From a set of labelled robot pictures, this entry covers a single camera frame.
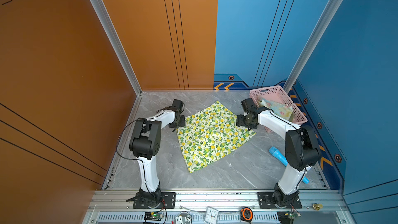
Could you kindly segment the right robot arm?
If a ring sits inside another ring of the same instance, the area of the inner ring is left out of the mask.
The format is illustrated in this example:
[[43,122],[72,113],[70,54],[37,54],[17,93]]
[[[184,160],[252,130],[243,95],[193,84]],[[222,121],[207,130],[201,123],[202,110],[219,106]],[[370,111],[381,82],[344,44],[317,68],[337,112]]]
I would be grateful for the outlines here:
[[299,185],[308,171],[320,160],[321,151],[313,128],[294,124],[279,117],[272,109],[258,107],[253,99],[241,101],[243,115],[238,115],[236,125],[249,131],[258,125],[271,129],[285,140],[287,166],[271,196],[263,201],[277,208],[295,207],[299,199]]

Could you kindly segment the lemon print skirt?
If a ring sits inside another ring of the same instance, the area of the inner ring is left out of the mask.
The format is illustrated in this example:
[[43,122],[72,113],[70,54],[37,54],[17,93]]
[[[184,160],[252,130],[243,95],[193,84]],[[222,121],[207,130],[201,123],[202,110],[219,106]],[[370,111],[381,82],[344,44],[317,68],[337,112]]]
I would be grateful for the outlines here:
[[185,118],[186,125],[177,129],[177,137],[190,173],[224,158],[255,136],[255,131],[238,127],[236,120],[218,101]]

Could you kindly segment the pink plastic basket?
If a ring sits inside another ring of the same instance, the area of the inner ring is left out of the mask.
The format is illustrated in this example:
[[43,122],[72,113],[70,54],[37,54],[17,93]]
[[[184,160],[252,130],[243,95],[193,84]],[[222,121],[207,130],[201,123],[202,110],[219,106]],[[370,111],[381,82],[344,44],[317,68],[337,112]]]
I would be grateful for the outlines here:
[[299,109],[301,104],[295,103],[295,95],[288,95],[281,86],[272,86],[250,90],[250,97],[258,106],[265,106],[284,120],[302,125],[307,122],[305,114]]

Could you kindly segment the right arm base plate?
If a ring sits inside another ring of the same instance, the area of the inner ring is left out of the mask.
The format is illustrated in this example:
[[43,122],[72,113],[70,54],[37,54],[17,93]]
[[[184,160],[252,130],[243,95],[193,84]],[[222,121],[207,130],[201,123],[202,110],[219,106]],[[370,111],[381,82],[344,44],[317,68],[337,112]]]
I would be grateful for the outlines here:
[[285,195],[282,192],[275,191],[275,192],[268,192],[268,191],[263,191],[263,192],[258,192],[257,197],[258,197],[258,202],[260,205],[260,208],[266,209],[266,208],[296,208],[296,209],[301,209],[302,208],[302,203],[299,198],[299,191],[290,194],[290,195]]

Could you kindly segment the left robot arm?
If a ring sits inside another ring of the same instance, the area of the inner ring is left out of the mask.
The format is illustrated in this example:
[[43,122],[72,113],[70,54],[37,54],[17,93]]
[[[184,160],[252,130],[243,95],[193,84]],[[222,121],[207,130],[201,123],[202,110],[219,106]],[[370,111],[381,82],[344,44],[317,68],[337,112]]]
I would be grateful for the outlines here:
[[158,110],[149,118],[134,122],[129,150],[140,167],[141,186],[134,200],[138,205],[150,208],[161,204],[161,186],[157,175],[156,155],[161,147],[161,131],[169,127],[173,131],[186,125],[184,102],[175,99],[171,106]]

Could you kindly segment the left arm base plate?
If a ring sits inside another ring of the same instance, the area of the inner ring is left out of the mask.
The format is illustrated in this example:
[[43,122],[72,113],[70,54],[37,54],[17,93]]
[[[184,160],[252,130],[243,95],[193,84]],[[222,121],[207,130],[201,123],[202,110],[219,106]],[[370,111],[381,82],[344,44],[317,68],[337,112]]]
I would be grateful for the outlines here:
[[151,195],[148,192],[140,191],[134,197],[133,208],[134,209],[149,209],[149,208],[166,208],[174,209],[176,203],[176,193],[175,192],[156,192]]

